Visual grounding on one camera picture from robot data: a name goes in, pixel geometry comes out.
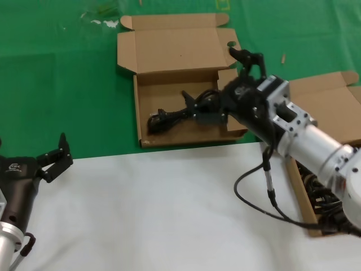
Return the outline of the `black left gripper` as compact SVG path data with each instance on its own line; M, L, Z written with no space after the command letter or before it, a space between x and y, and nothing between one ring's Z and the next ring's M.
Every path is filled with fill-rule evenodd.
M39 178L51 183L72 164L73 158L65 133L60 135L57 149L36 159L2 156L1 192L7 203L1 221L26 230L38 194Z

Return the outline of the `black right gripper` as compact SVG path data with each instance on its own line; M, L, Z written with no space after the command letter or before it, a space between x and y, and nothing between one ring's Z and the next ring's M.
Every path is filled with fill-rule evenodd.
M185 114L204 125L225 124L225 114L228 114L268 145L278 145L273 118L279 104L270 101L270 95L280 86L280 78L266 78L263 54L251 53L246 49L237 50L234 47L229 47L228 51L243 66L239 76L230 81L221 93L218 90L206 90L193 98L182 90L186 104ZM254 65L259 67L258 79L250 75ZM258 81L266 83L263 90L258 89L261 84Z

